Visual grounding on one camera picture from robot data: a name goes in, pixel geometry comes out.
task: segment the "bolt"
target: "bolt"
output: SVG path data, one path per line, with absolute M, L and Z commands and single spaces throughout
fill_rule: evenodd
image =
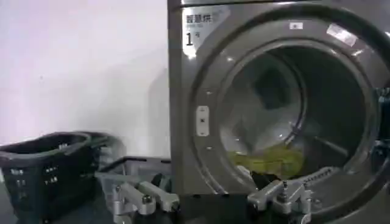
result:
M 124 205 L 127 205 L 128 202 L 129 202 L 128 199 L 126 199 L 126 198 L 123 198 L 123 199 L 122 199 L 122 203 L 123 203 Z
M 287 188 L 288 188 L 287 181 L 284 180 L 283 181 L 283 190 L 279 196 L 284 202 L 287 201 Z
M 174 202 L 172 204 L 171 211 L 172 212 L 179 212 L 180 211 L 180 204 L 178 202 Z
M 247 212 L 249 214 L 249 217 L 253 220 L 258 218 L 259 212 L 258 207 L 256 204 L 248 203 L 247 205 Z
M 322 202 L 320 201 L 320 199 L 315 198 L 314 200 L 312 200 L 312 202 L 313 202 L 313 206 L 315 208 L 321 208 L 322 207 Z
M 143 197 L 142 197 L 142 204 L 148 204 L 148 203 L 150 203 L 150 202 L 152 202 L 152 197 L 151 196 L 149 196 L 149 195 L 144 195 Z

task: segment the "dryer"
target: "dryer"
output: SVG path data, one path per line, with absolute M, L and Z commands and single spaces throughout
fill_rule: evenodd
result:
M 253 192 L 251 166 L 232 154 L 280 148 L 302 159 L 288 178 L 308 178 L 315 214 L 344 215 L 386 187 L 390 2 L 172 0 L 168 8 L 177 193 Z

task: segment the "black basket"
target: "black basket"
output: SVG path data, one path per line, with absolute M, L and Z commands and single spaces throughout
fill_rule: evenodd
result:
M 49 223 L 94 196 L 101 136 L 63 132 L 0 147 L 0 167 L 15 215 Z

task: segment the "sticker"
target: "sticker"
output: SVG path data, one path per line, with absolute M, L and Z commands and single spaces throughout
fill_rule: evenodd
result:
M 357 36 L 336 24 L 331 24 L 329 26 L 327 34 L 333 36 L 334 38 L 345 43 L 346 45 L 349 45 L 350 47 L 355 45 L 356 41 L 358 40 Z
M 182 9 L 182 47 L 189 58 L 196 57 L 196 51 L 230 14 L 226 5 L 188 7 Z
M 210 110 L 208 106 L 198 106 L 196 108 L 196 134 L 207 137 L 210 134 L 209 128 Z
M 289 25 L 290 30 L 303 30 L 303 23 L 293 22 Z

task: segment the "stainless steel drum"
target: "stainless steel drum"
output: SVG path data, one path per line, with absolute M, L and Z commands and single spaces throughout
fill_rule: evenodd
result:
M 282 143 L 303 154 L 301 176 L 342 167 L 366 145 L 377 128 L 369 84 L 322 47 L 279 46 L 238 65 L 222 105 L 225 149 L 260 155 Z

